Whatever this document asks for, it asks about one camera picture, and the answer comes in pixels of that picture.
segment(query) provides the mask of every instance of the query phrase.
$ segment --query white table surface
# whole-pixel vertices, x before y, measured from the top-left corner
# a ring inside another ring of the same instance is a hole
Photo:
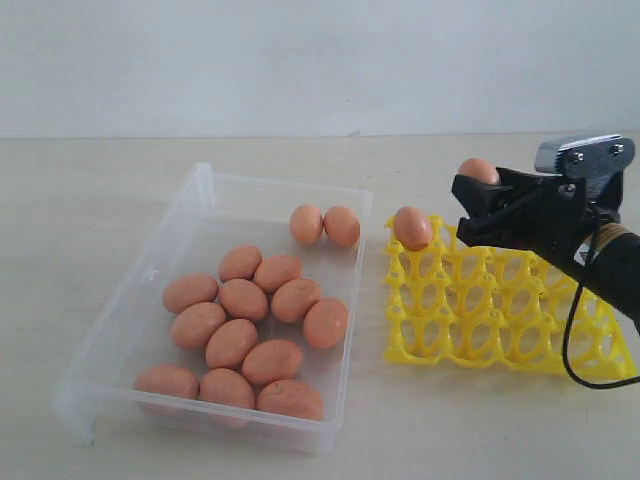
[[[456,221],[449,189],[462,160],[531,170],[538,144],[556,136],[0,141],[2,478],[635,478],[640,387],[592,392],[557,377],[382,360],[385,220],[412,204]],[[78,447],[52,413],[53,383],[198,161],[374,192],[345,424],[330,454],[108,419]],[[623,220],[640,231],[640,164],[626,175]]]

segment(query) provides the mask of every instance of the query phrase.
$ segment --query clear plastic container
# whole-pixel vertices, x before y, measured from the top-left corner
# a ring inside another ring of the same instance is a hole
[[[357,249],[345,250],[326,237],[302,247],[289,233],[291,212],[303,203],[326,210],[351,207],[360,218]],[[112,298],[79,346],[53,395],[62,425],[79,444],[93,441],[98,415],[165,425],[229,439],[253,440],[305,451],[331,449],[342,426],[354,313],[362,273],[372,194],[214,173],[196,164],[157,233],[120,282]],[[191,271],[217,273],[220,258],[240,243],[259,246],[265,256],[290,253],[303,261],[303,275],[315,279],[325,296],[343,300],[351,318],[343,344],[329,350],[310,349],[301,328],[273,319],[260,326],[262,339],[288,338],[304,353],[300,379],[323,395],[321,422],[254,410],[185,400],[132,389],[136,376],[152,365],[171,363],[206,371],[204,353],[174,346],[169,338],[173,315],[161,303],[162,291],[178,275]],[[172,407],[171,415],[149,413],[139,403]],[[240,430],[225,428],[215,415],[249,420]]]

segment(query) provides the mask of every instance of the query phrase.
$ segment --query brown egg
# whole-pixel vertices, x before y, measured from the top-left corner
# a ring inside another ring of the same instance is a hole
[[[418,252],[433,240],[433,227],[422,210],[402,207],[393,218],[393,233],[404,248]]]
[[[200,302],[213,302],[218,295],[218,282],[208,273],[190,273],[176,278],[165,289],[162,304],[171,313]]]
[[[331,207],[324,214],[324,231],[329,240],[341,247],[351,247],[360,238],[360,221],[347,207]]]
[[[202,377],[200,400],[240,408],[253,409],[256,406],[255,393],[249,382],[239,373],[226,368],[211,370]],[[217,422],[230,428],[242,428],[247,424],[247,420],[242,418],[214,417]]]
[[[138,375],[133,388],[143,392],[195,400],[198,397],[200,385],[195,374],[186,368],[158,365]],[[162,415],[172,415],[178,412],[176,408],[149,403],[142,403],[141,406],[149,412]]]
[[[292,255],[274,255],[256,270],[253,282],[266,294],[272,294],[290,280],[300,278],[302,262]]]
[[[315,205],[299,206],[291,214],[289,230],[298,243],[315,243],[322,235],[322,211]]]
[[[258,343],[258,330],[253,322],[236,318],[213,334],[205,353],[209,368],[237,368]]]
[[[267,316],[269,302],[260,287],[249,280],[234,278],[222,284],[220,303],[229,315],[259,322]]]
[[[500,183],[500,175],[490,162],[483,158],[469,158],[462,162],[458,169],[460,175],[473,177],[476,180],[488,183],[490,185],[498,185]]]
[[[262,252],[258,247],[240,245],[222,257],[218,268],[220,281],[226,282],[234,278],[251,280],[260,262],[262,262]]]
[[[324,418],[322,395],[300,380],[278,380],[258,395],[258,410],[321,421]]]
[[[347,333],[349,310],[337,298],[323,298],[304,317],[304,338],[314,348],[331,348]]]
[[[242,362],[242,375],[253,385],[293,378],[302,363],[302,352],[289,340],[267,340],[258,344]]]
[[[310,278],[296,278],[282,285],[271,299],[271,311],[278,320],[294,323],[302,320],[322,298],[322,288]]]
[[[180,348],[202,348],[226,319],[227,314],[217,303],[196,303],[173,321],[171,341]]]

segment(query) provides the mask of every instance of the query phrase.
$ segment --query yellow egg tray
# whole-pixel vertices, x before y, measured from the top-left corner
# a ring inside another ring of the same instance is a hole
[[[566,374],[562,335],[576,282],[532,252],[466,247],[456,227],[429,217],[432,243],[419,252],[391,238],[386,283],[389,362]],[[569,358],[583,377],[636,374],[613,308],[584,290],[571,331]]]

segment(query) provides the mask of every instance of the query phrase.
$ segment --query black wire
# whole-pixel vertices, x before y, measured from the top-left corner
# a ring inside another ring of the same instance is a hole
[[[640,376],[630,377],[624,380],[617,380],[615,382],[609,383],[592,383],[588,380],[581,378],[571,367],[571,363],[569,362],[569,337],[571,336],[571,326],[573,325],[573,320],[576,316],[576,310],[578,309],[578,304],[580,303],[580,297],[582,296],[582,290],[584,289],[584,284],[587,281],[587,276],[589,275],[589,271],[591,270],[591,265],[593,264],[593,257],[596,253],[596,244],[598,242],[598,236],[600,235],[600,228],[602,227],[602,219],[600,218],[600,213],[595,210],[596,216],[596,230],[591,235],[591,242],[589,243],[589,250],[587,252],[587,258],[584,262],[584,269],[582,271],[582,277],[580,278],[580,282],[578,282],[578,288],[576,289],[576,294],[573,297],[573,303],[571,304],[571,309],[569,310],[569,316],[567,317],[567,325],[564,329],[564,336],[562,337],[562,363],[564,364],[564,368],[569,374],[569,376],[575,380],[580,385],[583,385],[587,388],[591,388],[593,390],[609,390],[612,388],[625,387],[627,385],[633,385],[634,383],[640,382]]]

